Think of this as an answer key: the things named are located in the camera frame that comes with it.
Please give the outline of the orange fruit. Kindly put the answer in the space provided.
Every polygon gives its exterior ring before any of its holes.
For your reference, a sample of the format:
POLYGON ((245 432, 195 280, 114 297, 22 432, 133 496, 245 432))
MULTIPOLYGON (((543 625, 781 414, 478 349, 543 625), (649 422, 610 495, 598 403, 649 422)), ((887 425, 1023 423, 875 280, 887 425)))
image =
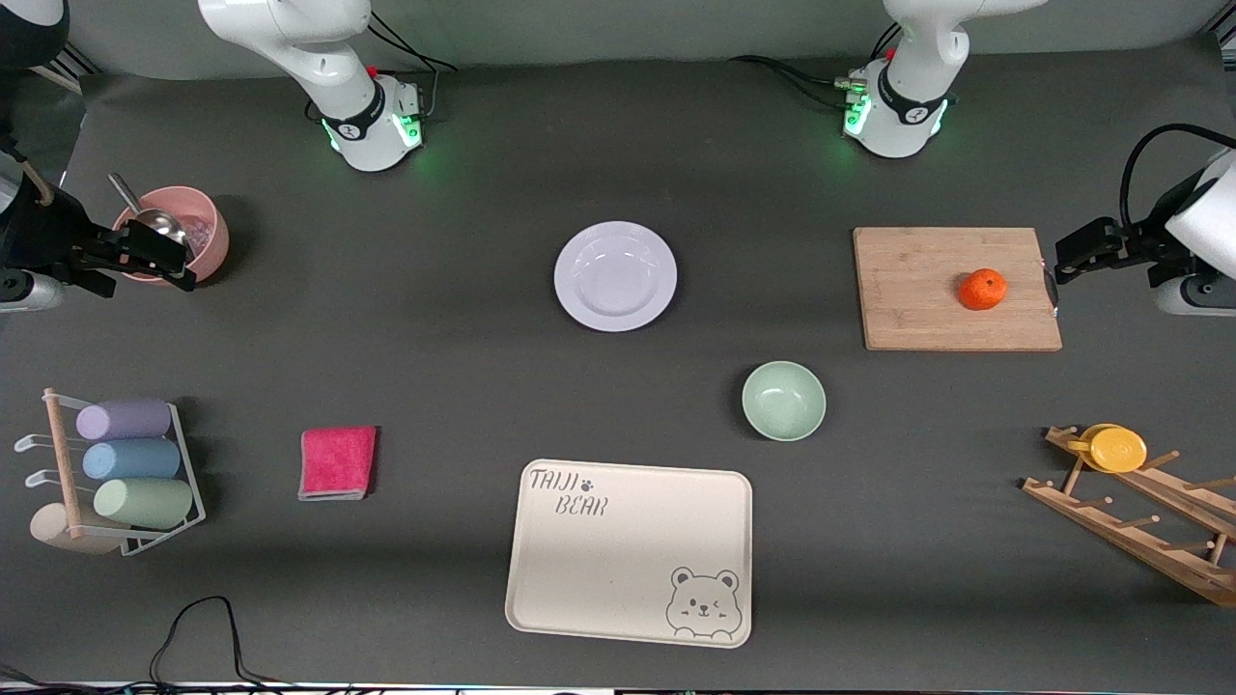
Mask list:
POLYGON ((989 310, 1005 299, 1009 282, 993 268, 980 268, 967 275, 958 284, 957 299, 968 310, 989 310))

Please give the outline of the aluminium frame profile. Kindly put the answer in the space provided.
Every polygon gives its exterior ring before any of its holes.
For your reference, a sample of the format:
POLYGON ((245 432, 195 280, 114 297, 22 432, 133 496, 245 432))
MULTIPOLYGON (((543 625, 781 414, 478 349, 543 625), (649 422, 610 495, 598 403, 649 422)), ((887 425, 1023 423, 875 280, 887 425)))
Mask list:
POLYGON ((66 48, 49 59, 49 62, 44 63, 44 66, 35 66, 28 70, 79 96, 82 96, 80 80, 83 75, 101 74, 101 69, 96 63, 70 42, 67 42, 66 48))

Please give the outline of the yellow cup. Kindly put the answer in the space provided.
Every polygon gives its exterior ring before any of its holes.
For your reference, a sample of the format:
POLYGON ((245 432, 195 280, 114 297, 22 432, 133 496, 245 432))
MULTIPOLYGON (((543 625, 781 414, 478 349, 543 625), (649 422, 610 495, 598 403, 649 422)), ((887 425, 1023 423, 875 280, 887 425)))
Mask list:
POLYGON ((1119 424, 1095 424, 1065 444, 1068 453, 1100 472, 1125 474, 1148 461, 1145 440, 1137 432, 1119 424))

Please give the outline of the metal scoop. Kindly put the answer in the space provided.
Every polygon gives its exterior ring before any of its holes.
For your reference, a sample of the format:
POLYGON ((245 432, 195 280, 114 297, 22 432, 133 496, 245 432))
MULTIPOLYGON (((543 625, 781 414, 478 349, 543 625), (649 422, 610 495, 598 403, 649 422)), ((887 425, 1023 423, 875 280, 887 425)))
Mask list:
POLYGON ((176 216, 163 209, 145 207, 132 190, 131 185, 127 184, 127 181, 124 181, 124 177, 119 176, 119 173, 109 173, 108 181, 110 181, 116 193, 121 197, 121 199, 124 199, 124 203, 126 204, 129 211, 131 211, 133 219, 146 226, 150 226, 151 229, 154 229, 154 232, 159 232, 163 236, 171 237, 171 240, 176 242, 180 242, 180 246, 189 250, 188 234, 176 216))

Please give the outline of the wooden peg drying rack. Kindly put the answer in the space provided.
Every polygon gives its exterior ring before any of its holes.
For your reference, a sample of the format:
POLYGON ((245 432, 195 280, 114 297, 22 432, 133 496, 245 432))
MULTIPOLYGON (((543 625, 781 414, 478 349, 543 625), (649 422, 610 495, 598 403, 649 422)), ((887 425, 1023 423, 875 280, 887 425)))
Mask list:
POLYGON ((1236 610, 1236 474, 1206 481, 1180 479, 1166 472, 1166 466, 1178 460, 1180 453, 1169 450, 1152 458, 1148 446, 1148 461, 1140 470, 1125 474, 1100 472, 1067 450, 1067 443, 1077 439, 1086 428, 1047 428, 1043 434, 1046 443, 1056 446, 1059 453, 1067 453, 1073 459, 1073 465, 1062 485, 1051 480, 1023 479, 1021 491, 1047 510, 1054 510, 1056 514, 1062 514, 1109 545, 1169 578, 1196 597, 1206 599, 1222 608, 1236 610), (1161 523, 1161 514, 1124 519, 1110 510, 1115 502, 1112 497, 1082 500, 1077 496, 1077 484, 1086 472, 1114 479, 1157 503, 1161 510, 1188 519, 1205 532, 1204 540, 1162 540, 1153 531, 1161 523))

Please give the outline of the pale green bowl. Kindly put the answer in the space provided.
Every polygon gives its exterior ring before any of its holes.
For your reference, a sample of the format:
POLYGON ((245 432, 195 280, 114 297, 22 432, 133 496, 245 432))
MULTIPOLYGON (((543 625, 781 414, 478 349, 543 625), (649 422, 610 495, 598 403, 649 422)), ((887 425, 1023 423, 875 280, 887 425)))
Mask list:
POLYGON ((829 399, 810 369, 798 362, 772 361, 747 375, 742 411, 761 437, 772 441, 800 441, 823 423, 829 399))

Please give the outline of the wooden cutting board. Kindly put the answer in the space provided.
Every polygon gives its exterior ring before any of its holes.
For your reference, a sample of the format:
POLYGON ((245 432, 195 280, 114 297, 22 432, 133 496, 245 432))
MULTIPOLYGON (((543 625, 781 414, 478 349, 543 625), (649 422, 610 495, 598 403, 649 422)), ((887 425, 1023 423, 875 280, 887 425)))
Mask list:
POLYGON ((853 231, 861 334, 869 350, 1056 352, 1062 336, 1032 228, 860 226, 853 231), (971 310, 957 291, 974 271, 1009 283, 971 310))

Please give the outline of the beige cup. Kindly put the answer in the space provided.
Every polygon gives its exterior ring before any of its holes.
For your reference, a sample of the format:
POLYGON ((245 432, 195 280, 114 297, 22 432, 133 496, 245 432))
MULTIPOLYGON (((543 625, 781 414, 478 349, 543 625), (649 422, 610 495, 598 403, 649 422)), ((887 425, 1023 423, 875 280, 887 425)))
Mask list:
POLYGON ((68 512, 62 502, 44 505, 32 514, 28 531, 35 540, 44 544, 90 555, 101 555, 124 545, 124 538, 84 534, 75 540, 68 532, 68 512))

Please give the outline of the white round plate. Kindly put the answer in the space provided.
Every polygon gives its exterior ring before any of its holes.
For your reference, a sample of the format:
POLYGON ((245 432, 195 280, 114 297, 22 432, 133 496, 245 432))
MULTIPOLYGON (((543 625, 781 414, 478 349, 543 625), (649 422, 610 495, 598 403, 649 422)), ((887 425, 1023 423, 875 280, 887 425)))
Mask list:
POLYGON ((677 291, 674 251, 658 232, 604 221, 574 234, 552 265, 552 291, 569 317, 601 333, 658 320, 677 291))

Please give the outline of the cream tray with bear print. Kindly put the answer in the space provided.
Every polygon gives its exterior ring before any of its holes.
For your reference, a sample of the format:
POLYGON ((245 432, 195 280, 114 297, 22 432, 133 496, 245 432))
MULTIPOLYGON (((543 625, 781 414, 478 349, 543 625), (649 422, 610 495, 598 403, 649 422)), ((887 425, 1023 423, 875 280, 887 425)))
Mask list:
POLYGON ((506 591, 513 629, 735 650, 753 629, 753 487, 726 470, 533 460, 506 591))

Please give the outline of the pink folded cloth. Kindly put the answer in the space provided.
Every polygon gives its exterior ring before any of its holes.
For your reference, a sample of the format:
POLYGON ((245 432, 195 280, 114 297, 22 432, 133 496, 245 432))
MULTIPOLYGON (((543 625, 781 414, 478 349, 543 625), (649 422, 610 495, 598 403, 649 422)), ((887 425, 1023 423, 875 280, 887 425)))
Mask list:
POLYGON ((356 425, 303 432, 302 502, 358 501, 371 487, 379 427, 356 425))

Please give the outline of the green cup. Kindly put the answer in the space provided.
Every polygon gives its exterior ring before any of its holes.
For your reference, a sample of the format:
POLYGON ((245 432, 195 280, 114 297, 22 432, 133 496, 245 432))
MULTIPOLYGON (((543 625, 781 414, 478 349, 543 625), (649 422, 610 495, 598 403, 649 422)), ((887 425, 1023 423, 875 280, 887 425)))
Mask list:
POLYGON ((93 498, 96 514, 154 531, 180 526, 193 503, 190 485, 176 479, 111 480, 103 484, 93 498))

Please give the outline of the pink bowl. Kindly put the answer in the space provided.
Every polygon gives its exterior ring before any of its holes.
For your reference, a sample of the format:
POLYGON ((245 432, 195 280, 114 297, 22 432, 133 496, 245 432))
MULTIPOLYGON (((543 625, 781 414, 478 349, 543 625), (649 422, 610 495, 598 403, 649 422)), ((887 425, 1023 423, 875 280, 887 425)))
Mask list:
MULTIPOLYGON (((180 216, 203 216, 213 223, 213 241, 209 242, 203 256, 194 260, 192 251, 188 250, 188 268, 195 273, 197 286, 208 284, 213 275, 219 272, 230 249, 227 224, 213 198, 194 185, 163 185, 163 188, 137 197, 145 207, 169 211, 178 221, 180 221, 180 216)), ((119 230, 132 219, 131 211, 126 208, 117 216, 112 229, 119 230)))

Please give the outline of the blue cup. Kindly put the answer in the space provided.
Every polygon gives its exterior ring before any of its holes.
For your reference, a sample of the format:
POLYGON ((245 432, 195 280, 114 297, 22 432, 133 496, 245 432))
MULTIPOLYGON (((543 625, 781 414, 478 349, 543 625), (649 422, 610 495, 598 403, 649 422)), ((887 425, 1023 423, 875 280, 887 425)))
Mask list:
POLYGON ((180 445, 166 438, 132 438, 100 441, 83 458, 88 479, 177 479, 180 474, 180 445))

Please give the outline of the purple cup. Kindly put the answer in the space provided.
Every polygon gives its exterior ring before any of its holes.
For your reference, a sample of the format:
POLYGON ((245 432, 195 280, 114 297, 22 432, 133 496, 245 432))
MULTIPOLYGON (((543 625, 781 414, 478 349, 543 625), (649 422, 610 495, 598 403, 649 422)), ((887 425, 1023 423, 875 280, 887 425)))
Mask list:
POLYGON ((171 428, 171 406, 161 399, 98 402, 75 414, 75 432, 89 441, 163 438, 171 428))

